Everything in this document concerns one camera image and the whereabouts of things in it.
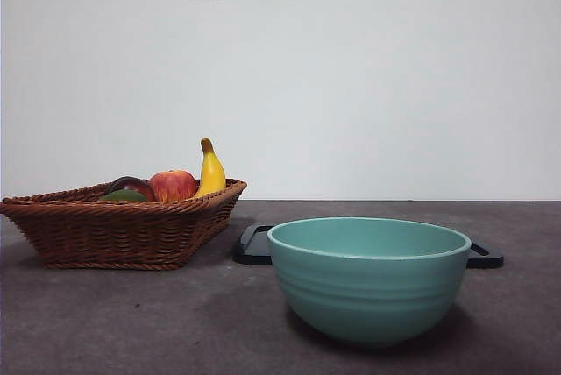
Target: red apple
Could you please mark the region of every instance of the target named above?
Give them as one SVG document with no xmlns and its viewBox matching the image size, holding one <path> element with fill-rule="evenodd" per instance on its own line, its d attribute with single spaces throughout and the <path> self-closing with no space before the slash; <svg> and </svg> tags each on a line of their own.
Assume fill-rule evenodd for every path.
<svg viewBox="0 0 561 375">
<path fill-rule="evenodd" d="M 121 178 L 114 180 L 105 189 L 105 194 L 107 195 L 119 189 L 133 189 L 134 191 L 138 191 L 144 195 L 147 201 L 156 201 L 156 196 L 154 195 L 152 187 L 148 185 L 148 182 L 141 180 L 140 178 L 135 178 L 134 176 L 122 176 Z"/>
<path fill-rule="evenodd" d="M 156 173 L 148 180 L 159 202 L 180 202 L 196 193 L 196 181 L 193 175 L 181 169 Z"/>
</svg>

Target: banana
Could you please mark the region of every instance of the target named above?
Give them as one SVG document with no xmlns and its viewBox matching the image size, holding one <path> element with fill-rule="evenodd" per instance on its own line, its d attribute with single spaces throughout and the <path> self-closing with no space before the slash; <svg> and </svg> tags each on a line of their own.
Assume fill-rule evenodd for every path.
<svg viewBox="0 0 561 375">
<path fill-rule="evenodd" d="M 218 160 L 212 143 L 208 138 L 201 140 L 202 148 L 202 167 L 201 167 L 201 183 L 199 189 L 193 197 L 202 197 L 208 193 L 214 193 L 226 188 L 226 176 L 224 168 Z"/>
</svg>

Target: wicker basket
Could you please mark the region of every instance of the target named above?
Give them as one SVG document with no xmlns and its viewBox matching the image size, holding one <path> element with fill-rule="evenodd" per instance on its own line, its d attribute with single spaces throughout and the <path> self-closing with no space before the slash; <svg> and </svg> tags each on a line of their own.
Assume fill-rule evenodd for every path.
<svg viewBox="0 0 561 375">
<path fill-rule="evenodd" d="M 45 267 L 173 270 L 226 227 L 247 187 L 229 179 L 226 189 L 183 202 L 96 202 L 108 185 L 4 198 L 0 213 Z"/>
</svg>

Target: gray table surface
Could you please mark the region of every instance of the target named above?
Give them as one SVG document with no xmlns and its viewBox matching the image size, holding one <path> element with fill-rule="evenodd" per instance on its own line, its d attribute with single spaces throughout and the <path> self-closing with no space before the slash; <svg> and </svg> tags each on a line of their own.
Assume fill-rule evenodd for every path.
<svg viewBox="0 0 561 375">
<path fill-rule="evenodd" d="M 315 216 L 442 224 L 499 249 L 468 269 L 448 315 L 386 350 L 330 340 L 287 306 L 270 265 L 231 248 L 255 223 Z M 561 202 L 240 200 L 179 270 L 49 270 L 3 218 L 2 374 L 561 373 Z"/>
</svg>

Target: ceramic bowl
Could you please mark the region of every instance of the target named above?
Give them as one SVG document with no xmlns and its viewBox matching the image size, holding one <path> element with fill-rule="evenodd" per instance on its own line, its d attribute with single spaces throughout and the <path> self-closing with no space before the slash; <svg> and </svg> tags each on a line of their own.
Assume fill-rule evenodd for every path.
<svg viewBox="0 0 561 375">
<path fill-rule="evenodd" d="M 444 317 L 472 244 L 444 227 L 368 217 L 283 223 L 267 238 L 288 305 L 327 336 L 374 348 Z"/>
</svg>

